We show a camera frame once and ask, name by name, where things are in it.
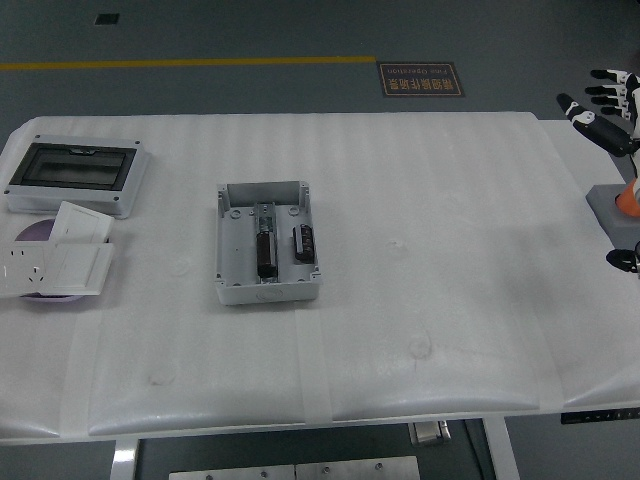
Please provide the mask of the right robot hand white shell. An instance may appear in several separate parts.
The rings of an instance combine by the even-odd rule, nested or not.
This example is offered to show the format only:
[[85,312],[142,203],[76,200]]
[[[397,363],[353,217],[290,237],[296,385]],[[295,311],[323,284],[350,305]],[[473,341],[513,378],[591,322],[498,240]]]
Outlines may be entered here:
[[572,126],[585,138],[614,157],[628,156],[635,176],[639,174],[639,76],[622,70],[592,70],[591,76],[607,80],[587,87],[591,103],[600,114],[585,108],[566,93],[556,101]]

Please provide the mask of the robot hand black fingertips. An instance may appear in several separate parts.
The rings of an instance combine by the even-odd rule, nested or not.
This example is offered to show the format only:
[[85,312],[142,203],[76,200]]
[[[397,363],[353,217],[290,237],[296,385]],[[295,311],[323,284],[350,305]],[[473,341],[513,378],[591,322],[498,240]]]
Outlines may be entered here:
[[606,255],[607,262],[624,272],[639,274],[639,244],[631,250],[629,249],[613,249]]

